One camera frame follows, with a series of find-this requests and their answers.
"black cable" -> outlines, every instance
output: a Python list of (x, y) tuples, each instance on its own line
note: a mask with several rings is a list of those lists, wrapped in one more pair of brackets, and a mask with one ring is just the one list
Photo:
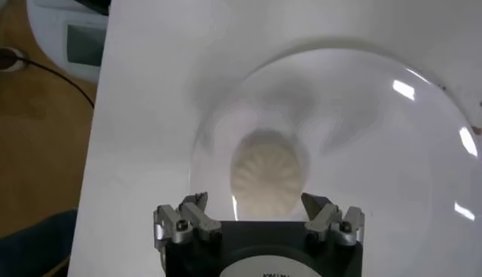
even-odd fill
[(70, 79), (68, 79), (66, 76), (62, 75), (61, 73), (59, 72), (56, 72), (55, 70), (51, 69), (51, 68), (48, 68), (47, 66), (45, 65), (41, 65), (40, 63), (37, 63), (37, 62), (34, 62), (30, 59), (26, 59), (26, 58), (22, 58), (22, 57), (19, 57), (19, 56), (10, 56), (10, 55), (4, 55), (3, 57), (8, 57), (8, 58), (11, 58), (11, 59), (17, 59), (17, 60), (21, 60), (23, 62), (26, 62), (26, 63), (29, 63), (31, 65), (34, 65), (38, 68), (41, 68), (41, 69), (44, 69), (45, 71), (47, 72), (50, 72), (51, 74), (53, 75), (56, 75), (57, 77), (60, 77), (62, 78), (64, 81), (66, 81), (67, 83), (71, 84), (73, 87), (75, 87), (80, 93), (82, 93), (82, 95), (85, 97), (85, 99), (89, 102), (90, 106), (92, 106), (92, 108), (94, 108), (94, 104), (93, 104), (93, 101), (89, 98), (89, 96), (87, 96), (87, 94), (76, 84), (74, 83), (73, 81), (71, 81)]

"metal clamp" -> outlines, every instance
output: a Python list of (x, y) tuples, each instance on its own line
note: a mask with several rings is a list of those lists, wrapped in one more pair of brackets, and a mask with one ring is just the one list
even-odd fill
[(312, 220), (304, 224), (309, 233), (315, 233), (318, 242), (324, 242), (332, 223), (341, 221), (341, 212), (334, 204), (328, 203)]
[(365, 214), (358, 207), (349, 207), (335, 230), (336, 242), (343, 246), (353, 246), (357, 242), (363, 244), (364, 230)]
[(192, 240), (193, 227), (170, 205), (160, 205), (154, 211), (154, 246), (157, 250), (167, 242), (187, 243)]
[(183, 218), (187, 219), (194, 228), (198, 229), (202, 240), (209, 241), (221, 235), (221, 222), (209, 218), (192, 202), (180, 205), (179, 211)]

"circular label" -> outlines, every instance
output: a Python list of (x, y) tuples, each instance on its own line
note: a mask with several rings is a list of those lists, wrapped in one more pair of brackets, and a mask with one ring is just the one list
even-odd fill
[(263, 255), (238, 260), (220, 277), (321, 277), (310, 267), (287, 257)]

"dark fabric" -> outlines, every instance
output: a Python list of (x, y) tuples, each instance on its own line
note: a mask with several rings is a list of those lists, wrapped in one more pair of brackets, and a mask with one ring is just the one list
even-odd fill
[(72, 249), (77, 211), (51, 216), (0, 239), (1, 277), (39, 277), (65, 260)]

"clamp jaw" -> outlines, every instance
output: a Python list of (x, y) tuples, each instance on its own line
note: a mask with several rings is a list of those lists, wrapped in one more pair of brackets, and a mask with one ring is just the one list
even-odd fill
[(204, 214), (207, 193), (187, 196), (174, 210), (154, 211), (154, 246), (167, 277), (219, 276), (238, 260), (261, 255), (291, 258), (324, 277), (361, 276), (365, 215), (344, 217), (328, 198), (303, 193), (307, 222), (216, 221)]

